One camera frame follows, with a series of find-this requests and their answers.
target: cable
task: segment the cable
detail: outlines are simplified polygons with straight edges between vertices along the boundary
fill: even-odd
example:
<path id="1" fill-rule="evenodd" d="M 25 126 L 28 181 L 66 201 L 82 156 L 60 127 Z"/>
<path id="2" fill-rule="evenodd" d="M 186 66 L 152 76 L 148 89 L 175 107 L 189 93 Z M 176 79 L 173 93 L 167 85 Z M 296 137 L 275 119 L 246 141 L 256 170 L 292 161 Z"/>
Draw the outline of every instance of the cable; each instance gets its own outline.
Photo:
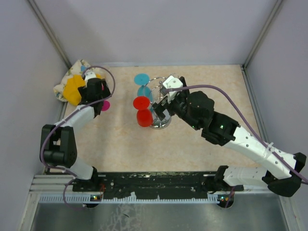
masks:
<path id="1" fill-rule="evenodd" d="M 182 87 L 182 88 L 169 88 L 169 89 L 165 89 L 164 92 L 168 93 L 170 91 L 179 91 L 179 90 L 189 90 L 189 89 L 195 89 L 195 88 L 211 88 L 211 89 L 215 89 L 217 91 L 219 91 L 221 94 L 223 94 L 227 100 L 231 103 L 231 105 L 234 107 L 234 109 L 236 110 L 236 112 L 239 114 L 239 116 L 242 118 L 242 120 L 244 121 L 244 123 L 247 125 L 247 127 L 249 128 L 249 130 L 251 131 L 251 133 L 257 138 L 257 140 L 264 146 L 264 147 L 268 147 L 268 145 L 258 136 L 258 134 L 255 132 L 255 130 L 250 126 L 250 124 L 248 123 L 248 121 L 245 119 L 244 115 L 241 113 L 240 109 L 235 105 L 235 103 L 232 101 L 232 99 L 229 97 L 229 95 L 224 92 L 222 89 L 216 87 L 216 86 L 212 86 L 212 85 L 194 85 L 194 86 L 189 86 L 189 87 Z M 308 179 L 305 178 L 303 175 L 301 175 L 300 173 L 298 173 L 297 171 L 295 171 L 287 162 L 284 161 L 284 159 L 282 159 L 276 152 L 272 152 L 272 154 L 279 159 L 288 169 L 290 169 L 290 171 L 292 171 L 295 175 L 297 175 L 299 178 L 301 178 L 305 183 L 308 184 Z"/>
<path id="2" fill-rule="evenodd" d="M 230 193 L 229 193 L 229 197 L 228 197 L 227 203 L 226 203 L 226 205 L 225 205 L 225 208 L 228 207 L 229 201 L 231 200 L 231 197 L 233 196 L 234 189 L 235 189 L 235 186 L 233 186 L 233 187 L 231 188 L 231 191 L 230 191 Z"/>
<path id="3" fill-rule="evenodd" d="M 42 147 L 41 147 L 41 149 L 40 149 L 40 154 L 39 154 L 40 160 L 41 160 L 41 162 L 43 163 L 43 165 L 44 165 L 45 167 L 47 167 L 47 168 L 54 168 L 54 169 L 60 169 L 60 170 L 62 170 L 62 171 L 65 171 L 65 172 L 71 174 L 71 175 L 74 177 L 72 180 L 70 180 L 70 181 L 65 185 L 65 188 L 64 188 L 64 190 L 63 190 L 63 201 L 64 201 L 64 204 L 65 204 L 66 206 L 68 206 L 69 208 L 74 209 L 74 210 L 76 210 L 76 208 L 71 207 L 71 206 L 67 203 L 67 201 L 66 201 L 66 199 L 65 199 L 65 191 L 66 191 L 67 187 L 75 180 L 75 177 L 76 177 L 77 175 L 76 175 L 75 173 L 71 172 L 70 170 L 64 168 L 64 167 L 56 167 L 56 166 L 50 166 L 50 165 L 48 165 L 48 164 L 45 162 L 45 160 L 44 160 L 44 149 L 45 149 L 45 147 L 46 147 L 46 144 L 47 144 L 48 140 L 49 140 L 50 137 L 53 135 L 53 133 L 54 133 L 60 126 L 62 126 L 64 123 L 66 123 L 68 120 L 70 120 L 74 115 L 76 115 L 79 111 L 81 111 L 81 110 L 85 109 L 86 107 L 89 107 L 89 106 L 91 106 L 91 105 L 93 105 L 93 104 L 100 103 L 100 102 L 102 102 L 102 101 L 104 101 L 104 100 L 107 100 L 107 99 L 109 99 L 110 97 L 113 96 L 114 91 L 115 91 L 115 89 L 116 89 L 116 84 L 115 84 L 115 83 L 116 83 L 116 80 L 115 80 L 115 77 L 113 76 L 113 74 L 112 74 L 108 69 L 106 69 L 105 67 L 95 65 L 95 66 L 89 66 L 89 67 L 87 67 L 87 68 L 82 72 L 82 75 L 81 75 L 81 76 L 84 76 L 85 73 L 86 73 L 86 71 L 88 71 L 88 70 L 91 69 L 91 68 L 101 68 L 101 69 L 105 70 L 106 72 L 108 72 L 108 74 L 111 76 L 114 85 L 113 85 L 113 89 L 112 89 L 112 91 L 111 91 L 110 96 L 108 96 L 108 97 L 106 97 L 106 98 L 104 98 L 104 99 L 100 99 L 100 100 L 91 102 L 91 103 L 89 103 L 89 104 L 87 104 L 87 105 L 84 105 L 83 107 L 80 108 L 80 110 L 74 111 L 72 114 L 70 114 L 70 115 L 65 119 L 65 121 L 62 121 L 62 122 L 59 123 L 57 126 L 55 126 L 55 127 L 51 130 L 51 132 L 48 134 L 48 136 L 46 137 L 46 139 L 44 140 L 44 142 L 43 142 L 43 144 L 42 144 Z"/>

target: gray floor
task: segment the gray floor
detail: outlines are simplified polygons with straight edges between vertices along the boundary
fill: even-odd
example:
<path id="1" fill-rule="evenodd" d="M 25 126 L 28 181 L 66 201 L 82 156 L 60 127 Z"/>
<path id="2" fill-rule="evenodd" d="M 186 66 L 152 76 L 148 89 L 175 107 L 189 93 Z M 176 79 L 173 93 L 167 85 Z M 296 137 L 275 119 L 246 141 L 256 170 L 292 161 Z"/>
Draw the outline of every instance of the gray floor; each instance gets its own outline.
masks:
<path id="1" fill-rule="evenodd" d="M 40 204 L 32 231 L 284 231 L 278 196 L 238 194 L 231 208 L 215 204 L 105 204 L 74 211 Z"/>

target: pink object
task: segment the pink object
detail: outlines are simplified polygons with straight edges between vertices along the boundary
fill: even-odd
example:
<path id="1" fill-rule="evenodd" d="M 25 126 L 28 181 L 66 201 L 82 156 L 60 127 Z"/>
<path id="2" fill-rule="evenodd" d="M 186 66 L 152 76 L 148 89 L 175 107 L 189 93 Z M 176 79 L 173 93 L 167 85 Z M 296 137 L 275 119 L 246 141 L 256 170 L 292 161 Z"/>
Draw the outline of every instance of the pink object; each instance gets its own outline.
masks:
<path id="1" fill-rule="evenodd" d="M 102 108 L 102 111 L 103 111 L 103 112 L 104 112 L 104 111 L 107 111 L 107 110 L 109 109 L 109 107 L 110 107 L 110 103 L 109 103 L 107 100 L 105 100 L 105 101 L 104 101 L 103 108 Z"/>

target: metal frame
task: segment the metal frame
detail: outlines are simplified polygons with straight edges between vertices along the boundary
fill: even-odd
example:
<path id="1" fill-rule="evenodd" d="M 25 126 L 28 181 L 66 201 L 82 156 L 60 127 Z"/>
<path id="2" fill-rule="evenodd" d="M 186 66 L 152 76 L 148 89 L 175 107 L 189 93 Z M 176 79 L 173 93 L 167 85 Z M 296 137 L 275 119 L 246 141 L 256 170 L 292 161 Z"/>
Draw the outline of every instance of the metal frame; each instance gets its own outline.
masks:
<path id="1" fill-rule="evenodd" d="M 35 2 L 35 0 L 26 0 L 26 1 L 29 3 L 30 8 L 36 15 L 38 21 L 41 23 L 42 28 L 45 30 L 48 38 L 50 39 L 51 43 L 54 45 L 60 57 L 62 58 L 66 66 L 70 68 L 72 65 L 68 59 L 67 54 L 65 53 L 63 47 L 61 46 L 58 38 L 55 36 L 55 33 L 53 32 L 46 18 L 44 17 L 41 10 L 39 9 L 37 3 Z M 265 36 L 267 35 L 270 29 L 270 26 L 272 25 L 273 21 L 279 14 L 283 3 L 284 3 L 284 0 L 276 1 L 245 63 L 241 65 L 242 74 L 243 74 L 246 88 L 248 91 L 249 99 L 250 99 L 250 102 L 251 102 L 251 105 L 252 105 L 252 108 L 253 108 L 253 111 L 256 117 L 257 126 L 259 128 L 262 139 L 265 141 L 269 141 L 269 138 L 266 133 L 266 128 L 264 126 L 263 119 L 262 119 L 262 116 L 261 116 L 261 113 L 260 113 L 260 110 L 259 110 L 259 107 L 256 101 L 256 97 L 255 97 L 254 90 L 253 90 L 253 87 L 252 87 L 252 84 L 249 78 L 249 74 L 247 72 L 247 68 L 251 64 L 253 57 L 255 56 L 259 47 L 261 46 L 262 41 L 264 40 Z M 66 105 L 67 105 L 66 103 L 63 103 L 61 111 L 59 113 L 59 119 L 62 119 L 64 117 Z M 28 231 L 31 229 L 34 215 L 37 209 L 37 205 L 39 203 L 39 200 L 42 194 L 46 194 L 46 193 L 61 193 L 62 194 L 64 185 L 71 179 L 72 177 L 69 175 L 36 175 L 34 177 L 34 180 L 30 188 L 30 192 L 29 192 L 27 202 L 25 205 L 24 214 L 23 214 L 18 230 Z M 80 195 L 80 193 L 78 192 L 72 192 L 72 186 L 68 187 L 67 193 Z M 97 193 L 97 192 L 85 192 L 84 194 L 89 194 L 89 193 Z M 242 193 L 269 193 L 269 191 L 264 188 L 246 187 L 245 191 Z M 304 230 L 303 223 L 298 222 L 298 220 L 296 219 L 296 217 L 300 217 L 300 214 L 299 214 L 299 211 L 297 210 L 294 200 L 292 198 L 280 197 L 280 201 L 282 204 L 283 212 L 285 214 L 285 218 L 286 218 L 289 229 L 295 230 L 295 231 L 303 231 Z"/>

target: table top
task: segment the table top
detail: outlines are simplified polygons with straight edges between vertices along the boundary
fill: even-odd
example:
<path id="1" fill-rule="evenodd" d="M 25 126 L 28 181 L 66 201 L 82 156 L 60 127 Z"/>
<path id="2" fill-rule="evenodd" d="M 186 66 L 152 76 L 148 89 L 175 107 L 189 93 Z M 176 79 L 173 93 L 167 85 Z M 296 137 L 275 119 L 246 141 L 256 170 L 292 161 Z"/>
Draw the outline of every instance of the table top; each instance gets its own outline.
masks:
<path id="1" fill-rule="evenodd" d="M 184 76 L 187 85 L 210 84 L 223 89 L 252 127 L 257 124 L 239 65 L 128 66 L 110 67 L 116 80 L 111 107 L 89 122 L 78 134 L 78 157 L 99 171 L 211 171 L 221 165 L 256 167 L 247 157 L 212 145 L 177 116 L 165 129 L 142 128 L 137 124 L 133 100 L 138 85 L 134 77 Z M 109 88 L 111 78 L 107 75 Z M 247 128 L 227 99 L 218 91 L 202 90 L 215 101 L 215 111 L 226 114 Z M 68 104 L 65 116 L 74 106 Z"/>

